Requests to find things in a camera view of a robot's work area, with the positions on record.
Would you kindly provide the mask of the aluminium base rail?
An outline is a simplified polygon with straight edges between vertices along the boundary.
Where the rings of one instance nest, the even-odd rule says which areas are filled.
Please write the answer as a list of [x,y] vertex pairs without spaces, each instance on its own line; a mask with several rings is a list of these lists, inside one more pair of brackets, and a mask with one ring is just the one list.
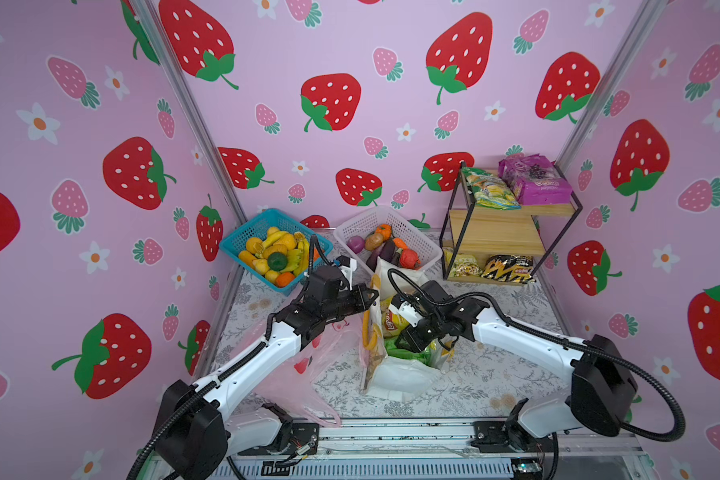
[[493,418],[354,418],[341,426],[295,419],[272,445],[276,423],[246,414],[230,449],[200,467],[203,479],[657,479],[653,459],[628,433],[580,429],[503,444]]

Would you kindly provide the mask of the purple eggplant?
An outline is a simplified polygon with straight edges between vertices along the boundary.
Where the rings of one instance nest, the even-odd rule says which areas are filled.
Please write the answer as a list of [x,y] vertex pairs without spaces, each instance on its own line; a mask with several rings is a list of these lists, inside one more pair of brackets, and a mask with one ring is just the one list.
[[381,247],[381,250],[378,254],[378,259],[391,263],[396,251],[397,246],[395,244],[395,241],[392,239],[387,240]]

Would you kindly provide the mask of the small nut snack bag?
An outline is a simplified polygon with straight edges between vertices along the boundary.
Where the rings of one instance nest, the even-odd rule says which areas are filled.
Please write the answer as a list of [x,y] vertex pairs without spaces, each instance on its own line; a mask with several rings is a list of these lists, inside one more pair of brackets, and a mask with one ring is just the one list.
[[480,277],[483,268],[480,266],[477,258],[470,254],[458,254],[455,256],[453,266],[451,267],[450,277]]

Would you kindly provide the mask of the purple snack bag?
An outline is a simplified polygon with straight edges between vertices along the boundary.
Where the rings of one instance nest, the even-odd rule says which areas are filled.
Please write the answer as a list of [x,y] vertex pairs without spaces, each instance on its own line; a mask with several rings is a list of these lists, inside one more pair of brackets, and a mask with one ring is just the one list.
[[521,206],[568,203],[573,193],[570,183],[543,155],[505,158],[498,174]]

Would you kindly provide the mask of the green chips bag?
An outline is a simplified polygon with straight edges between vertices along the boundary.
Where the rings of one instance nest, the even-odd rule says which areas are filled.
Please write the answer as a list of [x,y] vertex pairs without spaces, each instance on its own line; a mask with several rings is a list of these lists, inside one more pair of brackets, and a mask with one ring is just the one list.
[[439,353],[435,342],[432,342],[422,352],[412,352],[404,348],[397,347],[396,340],[397,337],[386,338],[384,340],[384,348],[389,356],[402,360],[415,360],[430,368],[437,368]]

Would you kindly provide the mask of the white paper grocery bag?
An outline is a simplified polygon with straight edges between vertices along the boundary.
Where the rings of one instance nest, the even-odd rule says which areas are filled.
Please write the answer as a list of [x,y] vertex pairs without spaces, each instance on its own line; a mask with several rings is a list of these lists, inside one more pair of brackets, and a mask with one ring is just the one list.
[[364,313],[362,357],[365,380],[362,392],[368,396],[397,402],[408,402],[435,386],[454,356],[436,340],[425,350],[411,352],[399,348],[396,341],[409,323],[390,310],[396,290],[388,271],[394,265],[378,260],[370,287],[379,298]]

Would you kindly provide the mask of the white plastic basket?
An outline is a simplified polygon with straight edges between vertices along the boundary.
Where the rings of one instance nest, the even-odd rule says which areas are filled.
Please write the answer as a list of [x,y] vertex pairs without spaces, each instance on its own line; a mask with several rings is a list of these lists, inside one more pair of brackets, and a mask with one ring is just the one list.
[[378,253],[392,259],[402,250],[418,257],[417,270],[426,271],[442,257],[441,248],[389,207],[373,207],[335,228],[338,245],[354,258],[367,275],[375,272]]

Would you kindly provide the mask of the green lime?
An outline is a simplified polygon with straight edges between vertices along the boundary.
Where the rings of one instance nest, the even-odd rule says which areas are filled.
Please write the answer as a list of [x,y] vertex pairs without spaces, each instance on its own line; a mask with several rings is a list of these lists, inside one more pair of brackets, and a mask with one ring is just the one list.
[[287,255],[280,251],[275,251],[267,257],[267,265],[270,270],[282,272],[288,265]]

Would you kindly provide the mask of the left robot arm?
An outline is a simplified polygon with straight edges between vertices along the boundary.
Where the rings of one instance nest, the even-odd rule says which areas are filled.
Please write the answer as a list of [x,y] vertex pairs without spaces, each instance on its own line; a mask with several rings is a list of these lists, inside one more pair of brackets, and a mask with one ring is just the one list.
[[350,285],[340,267],[318,267],[294,300],[267,317],[256,342],[194,383],[178,380],[166,390],[152,436],[127,477],[138,478],[157,454],[172,468],[170,479],[208,478],[228,456],[234,434],[225,423],[241,400],[328,324],[363,313],[378,299],[378,290]]

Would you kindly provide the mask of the teal plastic basket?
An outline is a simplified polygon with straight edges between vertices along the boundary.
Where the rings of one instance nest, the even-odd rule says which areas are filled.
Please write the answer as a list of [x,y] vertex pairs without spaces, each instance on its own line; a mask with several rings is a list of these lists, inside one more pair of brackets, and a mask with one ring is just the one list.
[[322,262],[318,252],[307,253],[313,235],[305,225],[271,209],[224,238],[220,250],[266,286],[287,295],[306,278],[309,259],[313,267]]

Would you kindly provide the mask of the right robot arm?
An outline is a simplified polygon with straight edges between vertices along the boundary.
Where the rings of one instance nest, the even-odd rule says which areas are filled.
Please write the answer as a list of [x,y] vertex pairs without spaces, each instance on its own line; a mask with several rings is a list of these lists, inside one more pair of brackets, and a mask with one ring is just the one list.
[[[419,352],[435,340],[458,337],[509,351],[565,380],[565,388],[515,407],[508,419],[534,438],[576,428],[605,437],[621,431],[657,442],[673,442],[686,430],[682,408],[658,379],[624,359],[615,344],[596,335],[590,340],[536,328],[503,312],[489,294],[473,291],[453,297],[436,281],[400,287],[391,310],[408,325],[396,345]],[[626,416],[644,380],[666,403],[673,419],[667,432],[653,432],[632,425]]]

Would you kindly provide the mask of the small orange pumpkin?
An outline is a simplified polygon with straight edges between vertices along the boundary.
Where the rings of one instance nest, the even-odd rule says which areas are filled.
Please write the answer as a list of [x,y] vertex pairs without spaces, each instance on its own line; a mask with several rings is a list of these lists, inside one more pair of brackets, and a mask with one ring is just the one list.
[[384,241],[387,241],[392,236],[392,227],[389,224],[381,224],[376,228],[375,232],[381,235]]

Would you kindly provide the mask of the black yellow chips bag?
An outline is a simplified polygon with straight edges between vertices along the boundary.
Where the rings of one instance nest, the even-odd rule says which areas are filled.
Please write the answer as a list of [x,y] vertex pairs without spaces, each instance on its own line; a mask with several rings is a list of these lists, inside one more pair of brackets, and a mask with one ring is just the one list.
[[528,256],[494,255],[488,258],[482,278],[502,283],[527,284],[533,278],[533,259]]

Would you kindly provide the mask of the green yellow snack bag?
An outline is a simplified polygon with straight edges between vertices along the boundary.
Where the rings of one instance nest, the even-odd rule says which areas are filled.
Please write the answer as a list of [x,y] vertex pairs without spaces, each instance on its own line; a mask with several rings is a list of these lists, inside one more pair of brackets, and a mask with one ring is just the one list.
[[508,185],[498,175],[474,167],[463,167],[461,173],[467,191],[479,206],[503,211],[521,208]]

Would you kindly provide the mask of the purple onion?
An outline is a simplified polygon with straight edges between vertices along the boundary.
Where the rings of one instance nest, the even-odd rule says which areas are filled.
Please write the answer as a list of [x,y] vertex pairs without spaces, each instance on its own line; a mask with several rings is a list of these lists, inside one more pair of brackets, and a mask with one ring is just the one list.
[[352,236],[347,240],[347,246],[353,253],[359,255],[365,250],[365,239],[359,235]]

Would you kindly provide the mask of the pink plastic grocery bag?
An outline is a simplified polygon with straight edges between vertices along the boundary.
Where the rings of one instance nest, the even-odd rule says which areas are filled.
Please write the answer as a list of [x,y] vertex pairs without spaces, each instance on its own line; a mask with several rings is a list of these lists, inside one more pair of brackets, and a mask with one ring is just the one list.
[[317,393],[314,383],[345,353],[357,350],[361,343],[361,325],[360,315],[328,325],[317,339],[277,367],[244,397],[234,412],[252,412],[263,403],[274,403],[293,418],[324,427],[341,426],[339,414]]

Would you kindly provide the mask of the yellow banana bunch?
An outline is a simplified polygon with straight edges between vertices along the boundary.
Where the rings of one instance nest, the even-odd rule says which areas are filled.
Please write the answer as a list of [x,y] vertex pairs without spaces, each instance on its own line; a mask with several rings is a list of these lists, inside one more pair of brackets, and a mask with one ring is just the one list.
[[287,255],[288,265],[282,272],[292,272],[295,276],[302,274],[308,264],[309,244],[305,235],[301,232],[290,233],[284,230],[272,230],[262,242],[262,256],[267,262],[267,257],[275,251]]

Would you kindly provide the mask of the red bell pepper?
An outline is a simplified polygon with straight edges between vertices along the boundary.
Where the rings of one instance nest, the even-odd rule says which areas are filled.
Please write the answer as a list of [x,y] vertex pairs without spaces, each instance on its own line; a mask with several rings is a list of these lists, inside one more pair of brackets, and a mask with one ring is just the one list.
[[421,266],[419,255],[412,249],[401,252],[398,265],[403,269],[417,270]]

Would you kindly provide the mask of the brown potato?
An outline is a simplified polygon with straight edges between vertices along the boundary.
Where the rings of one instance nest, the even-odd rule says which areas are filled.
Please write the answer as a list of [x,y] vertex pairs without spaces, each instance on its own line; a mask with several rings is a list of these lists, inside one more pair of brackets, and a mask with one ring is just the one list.
[[367,251],[374,251],[385,242],[384,236],[381,233],[373,233],[365,239],[365,249]]

